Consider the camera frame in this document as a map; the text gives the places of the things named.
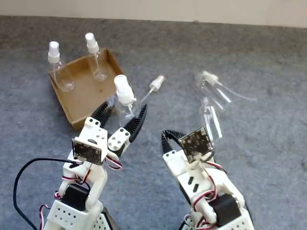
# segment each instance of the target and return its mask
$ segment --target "gray carpet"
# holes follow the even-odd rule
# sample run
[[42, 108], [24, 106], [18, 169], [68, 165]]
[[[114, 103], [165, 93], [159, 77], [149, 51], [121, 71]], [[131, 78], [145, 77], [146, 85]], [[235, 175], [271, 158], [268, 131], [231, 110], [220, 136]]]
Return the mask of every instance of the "gray carpet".
[[[148, 99], [140, 136], [108, 170], [101, 201], [121, 229], [177, 229], [188, 204], [165, 166], [164, 129], [199, 126], [194, 73], [206, 69], [245, 95], [221, 113], [224, 137], [216, 157], [245, 195], [257, 230], [307, 225], [307, 30], [210, 23], [0, 17], [0, 226], [31, 229], [12, 205], [19, 169], [34, 157], [66, 158], [72, 131], [47, 77], [48, 42], [68, 61], [86, 53], [84, 34], [110, 48], [136, 93], [159, 74], [167, 80]], [[107, 128], [115, 129], [111, 119]], [[21, 177], [20, 208], [38, 226], [38, 207], [51, 205], [61, 163], [38, 162]]]

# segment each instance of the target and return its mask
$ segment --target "clear plastic bottle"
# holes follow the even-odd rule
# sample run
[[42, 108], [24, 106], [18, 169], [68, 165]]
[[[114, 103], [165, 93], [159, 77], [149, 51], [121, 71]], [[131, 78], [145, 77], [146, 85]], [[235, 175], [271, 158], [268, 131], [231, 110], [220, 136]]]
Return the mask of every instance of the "clear plastic bottle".
[[210, 141], [214, 144], [214, 141], [222, 138], [222, 131], [215, 109], [212, 105], [209, 105], [207, 97], [202, 99], [199, 114], [201, 123], [207, 130]]
[[60, 61], [58, 42], [53, 41], [49, 43], [48, 61], [56, 86], [63, 92], [71, 91], [75, 83], [66, 65]]
[[93, 33], [85, 35], [87, 49], [90, 53], [88, 63], [96, 81], [104, 81], [107, 78], [107, 71], [102, 68], [102, 63], [106, 61], [106, 57], [100, 52], [98, 43], [95, 40]]
[[115, 109], [118, 114], [119, 125], [123, 127], [137, 114], [139, 103], [134, 97], [132, 88], [130, 87], [125, 75], [121, 74], [116, 76], [114, 78], [114, 83], [118, 97], [118, 101], [115, 104]]

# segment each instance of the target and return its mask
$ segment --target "white spray nozzle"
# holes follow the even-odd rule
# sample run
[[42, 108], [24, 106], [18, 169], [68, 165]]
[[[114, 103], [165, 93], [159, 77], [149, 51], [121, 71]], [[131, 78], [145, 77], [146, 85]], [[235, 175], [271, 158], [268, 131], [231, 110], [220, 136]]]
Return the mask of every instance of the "white spray nozzle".
[[59, 62], [59, 43], [52, 41], [49, 43], [48, 61], [50, 63]]
[[93, 33], [87, 33], [85, 35], [87, 49], [90, 54], [95, 54], [99, 51], [98, 43], [95, 40]]
[[204, 71], [202, 74], [205, 76], [205, 79], [206, 79], [212, 86], [215, 85], [215, 84], [218, 82], [218, 80], [219, 80], [219, 78], [218, 78], [216, 75], [211, 74], [211, 73], [208, 73], [207, 71]]
[[114, 78], [114, 83], [116, 86], [116, 94], [120, 103], [122, 103], [123, 105], [130, 105], [134, 101], [136, 101], [132, 88], [130, 87], [127, 77], [125, 75], [117, 75]]
[[161, 87], [161, 84], [163, 83], [164, 79], [165, 77], [163, 75], [158, 76], [155, 80], [153, 80], [152, 83], [150, 83], [149, 88], [157, 92]]

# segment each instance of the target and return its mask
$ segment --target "white bracket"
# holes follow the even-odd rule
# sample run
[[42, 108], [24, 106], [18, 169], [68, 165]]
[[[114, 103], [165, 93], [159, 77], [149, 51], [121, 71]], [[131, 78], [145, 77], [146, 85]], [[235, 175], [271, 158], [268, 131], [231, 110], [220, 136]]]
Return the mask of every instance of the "white bracket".
[[123, 144], [129, 142], [129, 138], [130, 132], [124, 128], [120, 128], [108, 139], [108, 148], [112, 151], [117, 151], [123, 146]]

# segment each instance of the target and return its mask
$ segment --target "black cable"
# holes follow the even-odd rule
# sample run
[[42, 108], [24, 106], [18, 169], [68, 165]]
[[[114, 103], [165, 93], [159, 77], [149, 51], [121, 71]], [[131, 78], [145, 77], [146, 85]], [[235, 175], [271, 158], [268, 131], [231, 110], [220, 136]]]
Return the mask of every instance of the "black cable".
[[27, 221], [27, 223], [34, 229], [34, 230], [38, 230], [37, 227], [35, 227], [35, 225], [32, 223], [32, 221], [20, 210], [20, 208], [17, 205], [17, 199], [16, 199], [16, 194], [17, 194], [17, 185], [18, 185], [18, 181], [19, 178], [21, 176], [21, 174], [23, 173], [23, 171], [33, 162], [35, 161], [59, 161], [59, 162], [65, 162], [65, 163], [72, 163], [72, 164], [77, 164], [75, 161], [70, 161], [70, 160], [64, 160], [64, 159], [55, 159], [55, 158], [34, 158], [32, 160], [30, 160], [27, 164], [25, 164], [21, 170], [18, 172], [16, 179], [15, 179], [15, 183], [14, 183], [14, 191], [13, 191], [13, 203], [14, 203], [14, 208], [16, 209], [16, 211], [18, 212], [18, 214], [25, 220]]

